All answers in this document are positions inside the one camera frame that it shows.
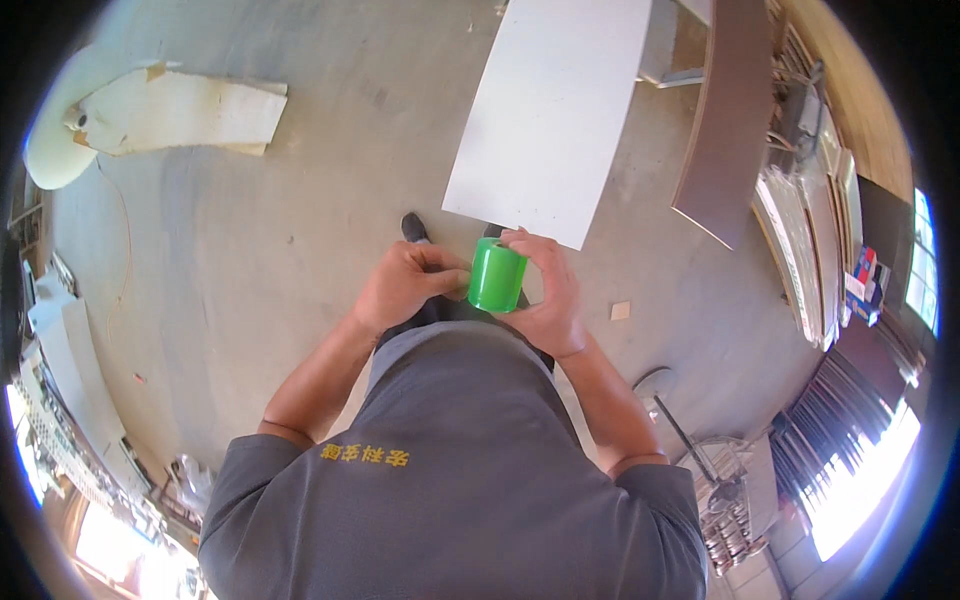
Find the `left hand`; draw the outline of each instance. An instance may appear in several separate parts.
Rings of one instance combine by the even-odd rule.
[[[463,296],[470,264],[433,244],[395,242],[367,279],[352,315],[376,335],[410,319],[434,296]]]

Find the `window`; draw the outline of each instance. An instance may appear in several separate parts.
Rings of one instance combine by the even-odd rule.
[[[920,422],[906,401],[901,400],[890,427],[880,435],[877,445],[871,444],[864,435],[857,440],[863,448],[863,463],[856,473],[850,473],[836,455],[826,465],[830,478],[827,499],[820,506],[804,499],[813,526],[813,544],[822,562],[843,547],[874,511],[900,472],[919,433]]]
[[[937,310],[937,261],[933,245],[933,222],[926,195],[914,190],[913,264],[906,286],[906,303],[910,305],[933,335],[940,327]]]

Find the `gray t-shirt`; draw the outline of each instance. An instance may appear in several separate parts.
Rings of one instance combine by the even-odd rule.
[[[504,329],[407,331],[374,356],[347,431],[306,452],[230,443],[204,575],[221,600],[703,598],[690,472],[611,481],[568,425],[550,373]]]

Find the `green stretch film roll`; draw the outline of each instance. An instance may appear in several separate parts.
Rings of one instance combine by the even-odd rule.
[[[511,312],[516,308],[526,268],[526,256],[501,246],[499,238],[481,237],[473,255],[467,300],[487,312]]]

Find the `black shoe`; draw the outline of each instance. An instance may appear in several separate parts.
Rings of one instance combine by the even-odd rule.
[[[403,231],[403,239],[408,242],[430,241],[430,238],[426,235],[426,226],[416,212],[410,211],[403,215],[403,221],[400,221],[400,230]]]
[[[494,225],[493,223],[487,223],[487,226],[483,230],[483,235],[481,237],[500,237],[500,234],[503,233],[504,227],[502,225]]]

